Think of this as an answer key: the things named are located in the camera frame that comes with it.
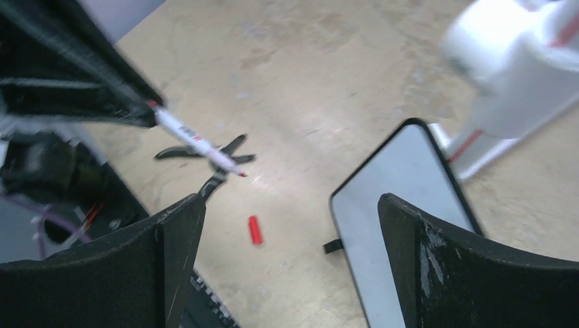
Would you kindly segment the small black-framed whiteboard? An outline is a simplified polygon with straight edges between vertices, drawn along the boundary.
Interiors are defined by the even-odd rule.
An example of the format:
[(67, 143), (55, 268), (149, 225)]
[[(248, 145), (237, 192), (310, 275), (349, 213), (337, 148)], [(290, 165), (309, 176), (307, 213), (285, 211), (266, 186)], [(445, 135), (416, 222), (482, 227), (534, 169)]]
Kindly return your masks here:
[(404, 327), (405, 302), (431, 289), (420, 268), (428, 258), (422, 217), (482, 233), (434, 130), (418, 118), (404, 120), (332, 192), (329, 209), (338, 237), (323, 249), (344, 253), (369, 327)]

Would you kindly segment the red and white marker pen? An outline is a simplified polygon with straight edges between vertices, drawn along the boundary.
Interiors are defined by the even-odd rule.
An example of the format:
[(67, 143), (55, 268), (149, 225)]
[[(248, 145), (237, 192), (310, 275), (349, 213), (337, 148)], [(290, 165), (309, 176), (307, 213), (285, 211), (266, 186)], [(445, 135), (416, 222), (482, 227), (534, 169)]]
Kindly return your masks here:
[(239, 168), (229, 155), (213, 146), (199, 133), (189, 126), (179, 121), (173, 114), (169, 113), (166, 107), (159, 105), (155, 100), (150, 100), (148, 105), (154, 110), (157, 125), (165, 132), (182, 141), (193, 150), (196, 150), (202, 157), (214, 161), (219, 167), (237, 176), (246, 177), (246, 173)]

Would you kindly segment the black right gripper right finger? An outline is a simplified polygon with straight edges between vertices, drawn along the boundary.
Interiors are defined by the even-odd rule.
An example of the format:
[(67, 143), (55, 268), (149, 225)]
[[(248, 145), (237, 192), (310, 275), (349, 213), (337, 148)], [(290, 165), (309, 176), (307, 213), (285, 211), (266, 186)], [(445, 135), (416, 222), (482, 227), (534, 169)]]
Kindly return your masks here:
[(578, 263), (421, 219), (430, 291), (405, 302), (407, 327), (577, 327)]

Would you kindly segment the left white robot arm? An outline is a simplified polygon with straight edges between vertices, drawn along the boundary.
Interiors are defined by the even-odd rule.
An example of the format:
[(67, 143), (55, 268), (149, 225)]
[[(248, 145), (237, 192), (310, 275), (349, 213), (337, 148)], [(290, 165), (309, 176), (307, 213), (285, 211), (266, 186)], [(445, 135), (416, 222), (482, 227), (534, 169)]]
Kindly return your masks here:
[(1, 2), (1, 192), (41, 210), (38, 239), (82, 243), (147, 217), (84, 122), (152, 128), (161, 95), (80, 1)]

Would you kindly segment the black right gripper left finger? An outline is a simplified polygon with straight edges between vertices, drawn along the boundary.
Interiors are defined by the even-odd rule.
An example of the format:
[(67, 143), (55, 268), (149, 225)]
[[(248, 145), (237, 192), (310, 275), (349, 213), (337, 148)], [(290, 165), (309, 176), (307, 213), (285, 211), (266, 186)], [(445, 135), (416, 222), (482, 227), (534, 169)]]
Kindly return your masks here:
[(2, 327), (178, 327), (206, 213), (192, 194), (42, 261), (1, 265)]

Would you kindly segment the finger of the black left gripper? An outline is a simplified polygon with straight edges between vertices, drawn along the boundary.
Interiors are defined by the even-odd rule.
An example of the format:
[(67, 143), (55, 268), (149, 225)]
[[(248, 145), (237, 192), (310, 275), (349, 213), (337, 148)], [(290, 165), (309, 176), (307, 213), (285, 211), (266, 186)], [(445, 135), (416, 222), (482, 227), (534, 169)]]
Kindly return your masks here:
[(163, 98), (78, 1), (1, 2), (1, 114), (151, 128)]

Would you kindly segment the red marker cap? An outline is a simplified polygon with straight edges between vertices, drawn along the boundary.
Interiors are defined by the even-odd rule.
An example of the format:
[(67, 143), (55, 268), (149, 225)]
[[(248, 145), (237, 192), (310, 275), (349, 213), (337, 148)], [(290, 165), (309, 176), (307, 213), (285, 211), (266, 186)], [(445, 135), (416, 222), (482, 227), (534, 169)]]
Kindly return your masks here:
[(263, 237), (257, 216), (252, 215), (249, 217), (248, 227), (252, 244), (261, 245), (263, 243)]

